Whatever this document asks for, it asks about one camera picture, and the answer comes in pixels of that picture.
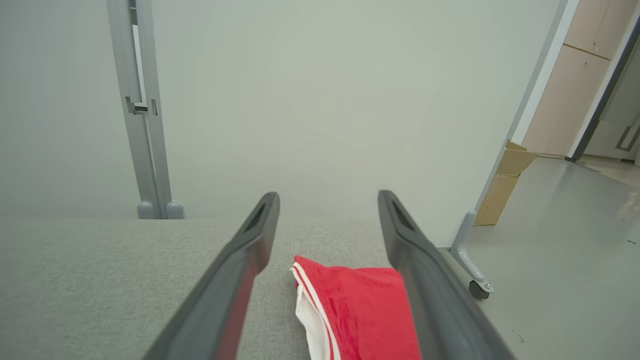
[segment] partition leg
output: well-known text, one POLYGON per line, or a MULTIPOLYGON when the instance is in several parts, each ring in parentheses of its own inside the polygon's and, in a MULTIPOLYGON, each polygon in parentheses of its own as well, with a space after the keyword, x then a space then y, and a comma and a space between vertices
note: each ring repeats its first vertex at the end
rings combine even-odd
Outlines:
POLYGON ((462 266, 462 268, 464 268, 465 271, 467 271, 467 273, 474 279, 469 284, 469 291, 471 292, 471 295, 477 299, 486 299, 489 297, 489 294, 494 292, 493 286, 491 286, 484 278, 484 275, 480 272, 480 269, 478 269, 476 264, 471 261, 467 252, 467 243, 469 241, 469 236, 471 235, 471 228, 476 221, 476 216, 477 213, 475 211, 469 211, 465 215, 464 220, 462 220, 462 225, 460 225, 460 230, 458 230, 456 239, 453 241, 453 245, 449 252, 460 266, 462 266))

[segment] white stripe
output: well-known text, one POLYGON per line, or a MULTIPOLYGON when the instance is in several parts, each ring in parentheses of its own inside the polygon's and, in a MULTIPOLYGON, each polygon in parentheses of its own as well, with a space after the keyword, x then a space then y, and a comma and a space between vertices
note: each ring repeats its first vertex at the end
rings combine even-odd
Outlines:
POLYGON ((300 281, 298 274, 296 274, 296 269, 291 267, 289 269, 293 274, 293 277, 296 278, 298 282, 298 298, 296 299, 296 317, 302 325, 305 327, 307 332, 307 344, 309 346, 309 356, 311 360, 330 360, 331 352, 329 348, 329 334, 327 331, 327 326, 320 312, 316 308, 316 305, 311 301, 311 296, 307 293, 305 289, 305 285, 300 281), (317 336, 317 331, 315 329, 308 329, 307 327, 313 327, 313 322, 317 321, 321 326, 321 335, 317 336))
POLYGON ((322 316, 322 319, 326 324, 326 328, 329 329, 329 336, 331 336, 331 343, 333 344, 334 360, 340 360, 341 357, 340 357, 340 350, 338 350, 338 341, 335 341, 335 335, 333 335, 333 329, 331 328, 331 323, 329 322, 329 319, 326 317, 326 313, 324 312, 324 307, 322 306, 322 302, 320 301, 320 298, 316 293, 316 289, 314 288, 314 285, 311 283, 311 281, 307 277, 307 273, 305 273, 304 269, 302 269, 302 266, 300 266, 300 264, 293 263, 293 267, 298 269, 298 271, 300 272, 300 276, 302 276, 302 279, 305 281, 305 284, 307 284, 307 287, 309 288, 309 292, 311 293, 309 295, 311 295, 311 299, 313 299, 313 301, 318 306, 318 311, 320 312, 320 316, 322 316))

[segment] beige cabinet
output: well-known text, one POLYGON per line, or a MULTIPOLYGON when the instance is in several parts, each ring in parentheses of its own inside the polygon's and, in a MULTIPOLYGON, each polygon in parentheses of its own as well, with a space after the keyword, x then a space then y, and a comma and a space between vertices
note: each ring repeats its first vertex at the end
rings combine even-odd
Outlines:
POLYGON ((608 5, 609 0, 580 0, 564 43, 593 53, 593 42, 608 5))
POLYGON ((613 59, 638 0, 611 0, 593 40, 593 53, 613 59))
POLYGON ((522 145, 534 152, 567 156, 609 62, 563 45, 522 145))

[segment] white trim on red cloth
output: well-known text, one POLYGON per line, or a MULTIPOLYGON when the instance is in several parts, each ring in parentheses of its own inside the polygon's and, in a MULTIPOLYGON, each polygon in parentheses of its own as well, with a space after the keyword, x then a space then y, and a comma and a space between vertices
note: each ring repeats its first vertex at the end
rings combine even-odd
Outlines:
POLYGON ((340 360, 340 350, 320 298, 304 269, 293 263, 289 269, 298 282, 296 316, 305 327, 311 360, 340 360))

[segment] dark door frame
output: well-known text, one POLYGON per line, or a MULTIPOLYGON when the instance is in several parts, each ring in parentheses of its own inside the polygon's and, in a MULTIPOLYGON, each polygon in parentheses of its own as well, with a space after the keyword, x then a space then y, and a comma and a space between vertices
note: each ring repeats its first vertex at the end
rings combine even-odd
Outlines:
POLYGON ((627 40, 627 44, 625 49, 622 51, 622 56, 620 56, 620 61, 616 65, 616 69, 613 71, 613 75, 611 75, 611 79, 609 80, 609 84, 607 88, 604 90, 604 94, 602 94, 602 98, 600 98, 600 102, 598 103, 598 107, 596 111, 593 113, 591 120, 589 121, 589 125, 587 129, 584 131, 582 135, 582 139, 580 139, 580 143, 578 143, 578 147, 575 148, 573 152, 573 156, 569 158, 566 156, 564 159, 567 161, 571 161, 575 163, 580 159, 580 157, 584 154, 584 151, 587 149, 587 145, 589 145, 589 141, 595 133, 598 124, 600 123, 600 117, 602 116, 602 112, 604 108, 607 106, 609 99, 611 98, 611 94, 613 94, 613 90, 616 88, 618 84, 618 80, 620 80, 620 76, 622 75, 622 71, 625 69, 625 65, 629 60, 629 56, 631 56, 631 52, 634 50, 634 46, 638 38, 640 37, 640 17, 636 19, 636 25, 634 26, 633 31, 631 32, 631 36, 629 36, 629 40, 627 40))

